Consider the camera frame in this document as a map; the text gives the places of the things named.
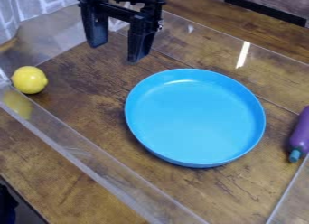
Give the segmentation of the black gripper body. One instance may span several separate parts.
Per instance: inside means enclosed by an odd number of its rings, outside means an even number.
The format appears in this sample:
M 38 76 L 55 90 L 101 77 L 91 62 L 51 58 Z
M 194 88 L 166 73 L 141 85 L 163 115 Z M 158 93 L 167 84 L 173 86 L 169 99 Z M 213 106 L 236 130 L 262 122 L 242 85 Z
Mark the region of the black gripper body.
M 166 0 L 79 0 L 81 17 L 86 23 L 102 23 L 110 17 L 129 22 L 141 16 L 158 23 L 165 4 Z

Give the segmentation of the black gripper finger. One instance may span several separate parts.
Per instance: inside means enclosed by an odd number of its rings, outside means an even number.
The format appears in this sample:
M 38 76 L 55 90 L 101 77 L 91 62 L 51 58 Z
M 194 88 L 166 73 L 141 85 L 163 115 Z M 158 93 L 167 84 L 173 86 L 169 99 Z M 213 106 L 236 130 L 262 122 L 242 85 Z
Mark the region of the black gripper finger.
M 81 4 L 81 16 L 87 43 L 93 48 L 107 43 L 109 16 L 98 6 Z
M 146 14 L 133 16 L 129 31 L 129 62 L 138 62 L 149 55 L 158 28 L 159 19 L 154 16 Z

